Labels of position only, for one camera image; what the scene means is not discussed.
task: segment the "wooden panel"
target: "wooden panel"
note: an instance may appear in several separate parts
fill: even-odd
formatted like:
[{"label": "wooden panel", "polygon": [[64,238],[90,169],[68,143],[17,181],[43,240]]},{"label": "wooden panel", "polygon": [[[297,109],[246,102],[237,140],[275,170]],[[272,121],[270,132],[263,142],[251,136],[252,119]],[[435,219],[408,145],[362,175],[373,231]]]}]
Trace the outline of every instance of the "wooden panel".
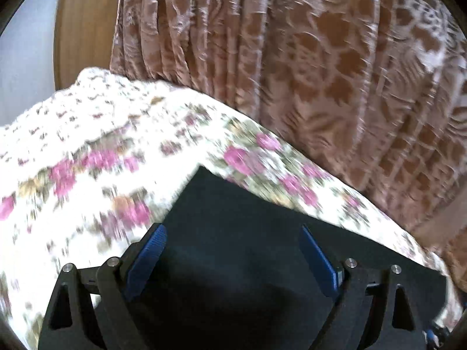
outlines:
[{"label": "wooden panel", "polygon": [[85,67],[109,68],[118,0],[59,0],[55,20],[55,89]]}]

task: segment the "black cloth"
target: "black cloth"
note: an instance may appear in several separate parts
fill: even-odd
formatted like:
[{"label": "black cloth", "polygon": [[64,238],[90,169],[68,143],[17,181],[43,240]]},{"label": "black cloth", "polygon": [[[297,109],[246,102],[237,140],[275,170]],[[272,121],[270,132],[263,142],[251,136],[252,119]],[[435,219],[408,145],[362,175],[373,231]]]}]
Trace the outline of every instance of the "black cloth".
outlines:
[{"label": "black cloth", "polygon": [[200,168],[164,220],[164,250],[130,309],[154,348],[308,349],[333,302],[298,247],[306,223],[338,259],[401,266],[427,325],[445,301],[436,271],[367,238],[277,206]]}]

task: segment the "brown curtain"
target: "brown curtain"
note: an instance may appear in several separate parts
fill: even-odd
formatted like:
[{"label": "brown curtain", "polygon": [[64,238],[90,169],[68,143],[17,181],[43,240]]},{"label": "brown curtain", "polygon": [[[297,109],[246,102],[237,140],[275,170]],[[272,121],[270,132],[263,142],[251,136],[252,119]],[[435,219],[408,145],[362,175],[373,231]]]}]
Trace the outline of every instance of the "brown curtain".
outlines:
[{"label": "brown curtain", "polygon": [[449,214],[466,174],[465,50],[441,0],[120,0],[111,70],[257,120],[448,251],[467,290],[467,208]]}]

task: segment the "white floral fabric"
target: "white floral fabric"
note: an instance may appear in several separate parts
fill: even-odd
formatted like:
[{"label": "white floral fabric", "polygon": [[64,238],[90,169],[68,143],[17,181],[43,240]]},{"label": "white floral fabric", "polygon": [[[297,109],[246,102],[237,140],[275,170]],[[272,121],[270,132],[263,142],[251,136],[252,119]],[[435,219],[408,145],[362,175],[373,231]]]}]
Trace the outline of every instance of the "white floral fabric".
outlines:
[{"label": "white floral fabric", "polygon": [[437,323],[460,318],[445,263],[288,143],[189,88],[91,68],[0,128],[0,310],[27,347],[37,347],[62,266],[120,256],[199,165],[439,270],[448,284]]}]

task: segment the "white wall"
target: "white wall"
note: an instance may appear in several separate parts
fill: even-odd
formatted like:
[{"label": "white wall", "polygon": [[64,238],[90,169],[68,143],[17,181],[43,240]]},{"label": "white wall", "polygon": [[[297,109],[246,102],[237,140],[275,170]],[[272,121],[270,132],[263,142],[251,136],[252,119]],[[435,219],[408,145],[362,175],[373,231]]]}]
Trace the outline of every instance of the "white wall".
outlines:
[{"label": "white wall", "polygon": [[0,36],[0,126],[55,91],[58,0],[25,0]]}]

